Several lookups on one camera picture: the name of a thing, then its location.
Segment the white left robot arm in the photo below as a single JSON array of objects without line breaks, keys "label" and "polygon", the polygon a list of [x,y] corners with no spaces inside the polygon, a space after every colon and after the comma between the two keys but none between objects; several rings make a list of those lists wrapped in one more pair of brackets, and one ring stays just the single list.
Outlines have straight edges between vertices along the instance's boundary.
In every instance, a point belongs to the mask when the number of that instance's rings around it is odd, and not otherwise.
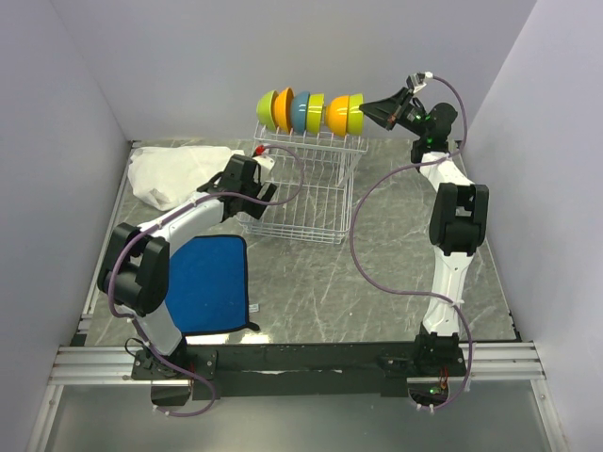
[{"label": "white left robot arm", "polygon": [[198,233],[244,213],[255,219],[273,205],[277,186],[267,180],[272,157],[235,154],[223,170],[183,203],[162,216],[114,228],[99,270],[97,286],[107,294],[109,311],[132,322],[141,343],[166,378],[190,376],[187,342],[169,312],[170,259]]}]

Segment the yellow-green bowl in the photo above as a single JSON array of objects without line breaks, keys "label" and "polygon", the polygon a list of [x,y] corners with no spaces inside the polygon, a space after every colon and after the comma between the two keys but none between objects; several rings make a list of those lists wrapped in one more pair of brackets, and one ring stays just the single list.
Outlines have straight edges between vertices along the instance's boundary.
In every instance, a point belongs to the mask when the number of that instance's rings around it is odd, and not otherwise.
[{"label": "yellow-green bowl", "polygon": [[318,135],[321,129],[324,108],[324,94],[313,93],[309,95],[306,111],[306,132]]}]

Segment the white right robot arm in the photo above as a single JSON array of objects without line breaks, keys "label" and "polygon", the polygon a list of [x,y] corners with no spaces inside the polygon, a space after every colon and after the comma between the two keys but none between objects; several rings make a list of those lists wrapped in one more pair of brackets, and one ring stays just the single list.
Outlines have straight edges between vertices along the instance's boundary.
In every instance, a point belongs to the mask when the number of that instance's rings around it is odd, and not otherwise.
[{"label": "white right robot arm", "polygon": [[489,189],[473,183],[453,162],[448,136],[458,113],[452,105],[439,103],[426,111],[414,91],[403,88],[359,109],[386,130],[400,125],[417,135],[411,162],[436,193],[429,223],[435,257],[430,303],[413,355],[402,364],[419,376],[463,372],[459,341],[464,282],[485,238]]}]

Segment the white wire dish rack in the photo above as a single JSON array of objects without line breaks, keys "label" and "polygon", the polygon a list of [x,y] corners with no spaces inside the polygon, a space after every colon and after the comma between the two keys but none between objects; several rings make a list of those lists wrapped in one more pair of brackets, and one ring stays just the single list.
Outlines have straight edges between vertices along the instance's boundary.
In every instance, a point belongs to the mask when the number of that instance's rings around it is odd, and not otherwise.
[{"label": "white wire dish rack", "polygon": [[354,173],[368,150],[368,139],[329,131],[297,135],[258,123],[255,146],[274,144],[267,155],[275,161],[269,180],[277,186],[260,219],[239,214],[247,234],[340,244],[347,237],[352,210]]}]

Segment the lime green bowl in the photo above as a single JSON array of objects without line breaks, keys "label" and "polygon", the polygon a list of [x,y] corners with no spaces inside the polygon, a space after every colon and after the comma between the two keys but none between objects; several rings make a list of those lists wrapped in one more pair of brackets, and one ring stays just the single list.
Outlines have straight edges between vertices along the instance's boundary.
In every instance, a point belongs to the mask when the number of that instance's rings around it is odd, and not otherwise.
[{"label": "lime green bowl", "polygon": [[274,119],[273,107],[278,96],[276,90],[271,90],[265,93],[258,101],[256,106],[256,116],[260,124],[265,126],[269,131],[275,132],[277,125]]}]

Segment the blue bowl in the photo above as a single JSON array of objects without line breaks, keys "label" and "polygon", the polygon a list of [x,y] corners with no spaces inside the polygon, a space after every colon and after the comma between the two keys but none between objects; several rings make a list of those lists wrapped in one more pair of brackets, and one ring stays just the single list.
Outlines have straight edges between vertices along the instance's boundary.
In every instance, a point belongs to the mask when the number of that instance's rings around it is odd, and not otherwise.
[{"label": "blue bowl", "polygon": [[298,93],[290,106],[290,119],[292,129],[296,134],[303,134],[306,130],[307,109],[310,98],[309,91]]}]

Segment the orange bowl stack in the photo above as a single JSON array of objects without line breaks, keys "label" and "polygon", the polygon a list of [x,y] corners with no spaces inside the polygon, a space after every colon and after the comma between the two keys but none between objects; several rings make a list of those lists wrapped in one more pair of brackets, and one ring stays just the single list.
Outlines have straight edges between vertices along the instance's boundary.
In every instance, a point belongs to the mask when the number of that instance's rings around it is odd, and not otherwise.
[{"label": "orange bowl stack", "polygon": [[344,137],[348,130],[349,95],[334,98],[326,108],[325,123],[333,134]]}]

